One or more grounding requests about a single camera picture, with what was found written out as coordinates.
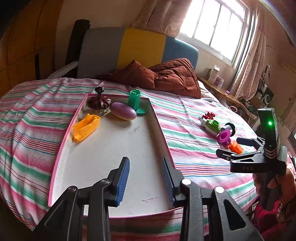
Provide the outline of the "person right hand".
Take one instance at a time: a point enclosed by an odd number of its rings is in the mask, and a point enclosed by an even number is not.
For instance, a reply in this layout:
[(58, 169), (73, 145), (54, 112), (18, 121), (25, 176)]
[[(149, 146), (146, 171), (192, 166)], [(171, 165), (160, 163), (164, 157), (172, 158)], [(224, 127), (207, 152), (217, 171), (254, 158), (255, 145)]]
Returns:
[(287, 168), (285, 175), (277, 175), (269, 182), (267, 187), (271, 190), (281, 189), (281, 197), (273, 205), (271, 211), (257, 204), (252, 223), (257, 228), (267, 227), (275, 223), (289, 225), (295, 219), (295, 175), (291, 168)]

